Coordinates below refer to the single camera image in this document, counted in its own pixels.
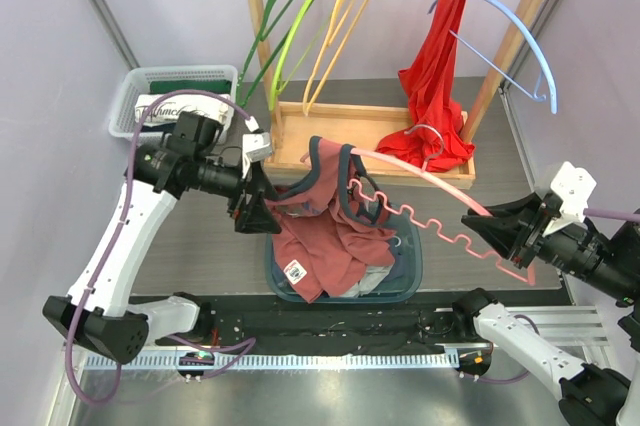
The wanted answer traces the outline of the maroon tank top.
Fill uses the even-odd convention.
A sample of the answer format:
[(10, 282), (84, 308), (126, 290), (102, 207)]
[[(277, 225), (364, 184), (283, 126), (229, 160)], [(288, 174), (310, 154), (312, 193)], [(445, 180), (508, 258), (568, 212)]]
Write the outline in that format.
[(388, 244), (395, 235), (387, 226), (388, 211), (367, 205), (350, 190), (352, 179), (368, 178), (352, 149), (312, 137), (308, 173), (278, 186), (276, 200), (266, 202), (282, 229), (272, 236), (276, 264), (306, 303), (323, 293), (341, 297), (367, 266), (395, 263)]

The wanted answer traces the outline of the red tank top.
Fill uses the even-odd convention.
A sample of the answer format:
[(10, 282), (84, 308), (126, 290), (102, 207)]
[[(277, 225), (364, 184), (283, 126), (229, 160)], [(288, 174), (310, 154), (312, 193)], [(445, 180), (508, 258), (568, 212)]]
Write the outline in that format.
[(469, 161), (475, 146), (461, 139), (462, 109), (452, 97), (458, 31), (466, 0), (438, 0), (428, 34), (410, 67), (398, 72), (412, 126), (383, 137), (376, 151), (429, 172)]

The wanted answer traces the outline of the pink hanger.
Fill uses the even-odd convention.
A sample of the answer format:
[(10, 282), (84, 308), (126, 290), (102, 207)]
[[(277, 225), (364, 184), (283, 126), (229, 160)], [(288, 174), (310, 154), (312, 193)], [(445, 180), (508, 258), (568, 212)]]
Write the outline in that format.
[[(283, 135), (281, 161), (300, 165), (300, 158), (308, 152), (309, 139), (320, 136), (339, 144), (352, 144), (373, 151), (379, 140), (403, 128), (399, 121), (350, 121), (330, 118), (302, 118), (299, 125)], [(484, 206), (509, 202), (530, 193), (515, 142), (508, 126), (497, 129), (498, 137), (480, 137), (475, 156), (467, 164), (456, 167), (440, 178), (457, 187)], [(435, 224), (419, 230), (423, 253), (421, 291), (517, 290), (542, 288), (548, 278), (538, 264), (528, 269), (506, 265), (496, 268), (497, 258), (480, 256), (490, 246), (476, 233), (462, 225), (460, 218), (468, 206), (432, 183), (408, 171), (376, 159), (363, 159), (367, 172), (387, 194), (394, 206), (408, 204), (415, 210), (418, 221), (435, 218), (442, 223), (442, 234), (454, 238), (465, 234), (472, 240), (470, 255), (465, 242), (455, 244), (440, 238)]]

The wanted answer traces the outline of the grey tank top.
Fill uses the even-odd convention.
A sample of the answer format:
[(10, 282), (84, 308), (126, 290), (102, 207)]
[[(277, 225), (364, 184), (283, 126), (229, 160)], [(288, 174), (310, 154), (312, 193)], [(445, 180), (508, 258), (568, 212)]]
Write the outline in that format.
[(341, 298), (357, 298), (370, 294), (387, 278), (391, 270), (391, 266), (367, 266), (363, 277), (343, 293)]

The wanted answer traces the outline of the lime green hanger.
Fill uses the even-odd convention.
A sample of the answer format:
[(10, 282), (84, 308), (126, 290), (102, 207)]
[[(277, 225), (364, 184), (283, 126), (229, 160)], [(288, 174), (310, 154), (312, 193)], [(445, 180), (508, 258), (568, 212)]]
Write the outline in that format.
[(285, 65), (285, 62), (287, 60), (287, 57), (289, 55), (289, 51), (291, 49), (291, 46), (294, 42), (294, 40), (296, 39), (296, 35), (298, 33), (298, 30), (300, 28), (300, 25), (302, 24), (305, 16), (307, 15), (307, 13), (309, 12), (309, 10), (311, 9), (311, 6), (313, 5), (315, 0), (305, 0), (300, 8), (300, 10), (298, 11), (295, 19), (293, 20), (293, 23), (286, 35), (286, 37), (284, 38), (283, 44), (282, 44), (282, 48), (280, 50), (280, 55), (275, 67), (275, 73), (272, 79), (272, 83), (269, 89), (269, 93), (268, 93), (268, 108), (270, 112), (274, 112), (276, 110), (276, 102), (279, 99), (279, 96), (281, 95), (281, 93), (285, 90), (285, 88), (287, 87), (289, 81), (291, 80), (292, 75), (297, 71), (297, 69), (300, 67), (300, 65), (302, 64), (302, 62), (305, 60), (306, 56), (309, 54), (310, 50), (312, 49), (312, 47), (314, 46), (315, 42), (317, 41), (319, 35), (321, 32), (326, 31), (322, 46), (319, 49), (318, 52), (318, 56), (316, 58), (316, 61), (314, 63), (312, 72), (310, 74), (309, 79), (307, 80), (306, 86), (305, 86), (305, 90), (303, 93), (303, 99), (302, 99), (302, 111), (303, 114), (305, 116), (307, 116), (309, 114), (309, 111), (311, 110), (311, 108), (313, 107), (313, 105), (315, 104), (320, 92), (322, 91), (330, 73), (332, 72), (335, 63), (337, 62), (338, 58), (340, 57), (346, 42), (348, 41), (349, 37), (351, 36), (353, 29), (355, 28), (356, 24), (358, 23), (364, 9), (366, 8), (366, 6), (368, 5), (368, 2), (370, 0), (363, 0), (362, 4), (360, 5), (360, 8), (358, 9), (358, 11), (355, 13), (355, 15), (352, 18), (351, 23), (349, 24), (348, 28), (346, 29), (346, 32), (344, 34), (344, 37), (342, 38), (342, 41), (340, 42), (340, 45), (337, 47), (337, 50), (334, 54), (334, 56), (332, 57), (332, 59), (330, 60), (326, 71), (324, 72), (324, 74), (322, 75), (322, 77), (319, 80), (318, 86), (316, 87), (316, 89), (314, 90), (314, 93), (312, 96), (309, 96), (310, 91), (311, 91), (311, 87), (313, 82), (315, 81), (315, 76), (321, 66), (321, 63), (323, 61), (323, 57), (326, 53), (326, 51), (335, 43), (337, 36), (339, 35), (341, 29), (343, 28), (343, 25), (345, 23), (345, 21), (349, 18), (349, 15), (351, 13), (351, 10), (354, 7), (354, 4), (356, 2), (356, 0), (335, 0), (335, 4), (334, 7), (332, 9), (331, 15), (329, 17), (328, 20), (324, 21), (324, 22), (320, 22), (320, 29), (318, 30), (318, 32), (316, 33), (316, 35), (312, 38), (310, 45), (306, 48), (306, 50), (304, 51), (304, 53), (302, 54), (301, 58), (298, 60), (298, 62), (296, 63), (296, 65), (294, 66), (292, 72), (285, 78), (282, 78), (282, 73), (283, 73), (283, 68)]

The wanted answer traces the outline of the yellow hanger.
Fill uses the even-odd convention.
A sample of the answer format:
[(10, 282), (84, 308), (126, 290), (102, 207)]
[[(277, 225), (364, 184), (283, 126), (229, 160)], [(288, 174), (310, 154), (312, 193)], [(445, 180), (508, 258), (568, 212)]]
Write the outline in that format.
[(370, 0), (335, 0), (325, 36), (302, 96), (302, 112), (308, 116), (343, 53)]

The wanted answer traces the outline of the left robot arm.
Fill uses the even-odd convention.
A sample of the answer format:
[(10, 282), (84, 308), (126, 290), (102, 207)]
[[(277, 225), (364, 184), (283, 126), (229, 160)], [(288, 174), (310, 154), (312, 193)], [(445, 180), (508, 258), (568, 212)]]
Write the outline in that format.
[(135, 148), (113, 217), (89, 264), (66, 295), (51, 296), (44, 304), (44, 317), (69, 345), (125, 365), (144, 346), (174, 334), (193, 345), (211, 337), (208, 301), (183, 292), (141, 304), (129, 299), (160, 226), (189, 190), (227, 199), (238, 233), (280, 232), (267, 207), (276, 192), (262, 168), (272, 153), (271, 136), (255, 119), (247, 126), (235, 164), (210, 156), (221, 124), (190, 112), (180, 114), (160, 143)]

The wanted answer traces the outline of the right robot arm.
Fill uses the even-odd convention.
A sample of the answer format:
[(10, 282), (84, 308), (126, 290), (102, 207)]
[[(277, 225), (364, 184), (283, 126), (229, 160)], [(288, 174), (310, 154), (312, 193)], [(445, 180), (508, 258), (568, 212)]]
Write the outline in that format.
[[(569, 296), (584, 284), (623, 309), (618, 327), (633, 351), (639, 349), (639, 214), (588, 208), (581, 219), (550, 228), (561, 217), (558, 194), (531, 193), (489, 207), (483, 216), (468, 211), (463, 225), (477, 233), (500, 258), (518, 268), (535, 259), (568, 281)], [(457, 337), (478, 337), (504, 350), (554, 396), (570, 425), (636, 425), (639, 375), (602, 368), (567, 354), (518, 321), (495, 296), (476, 288), (452, 305)]]

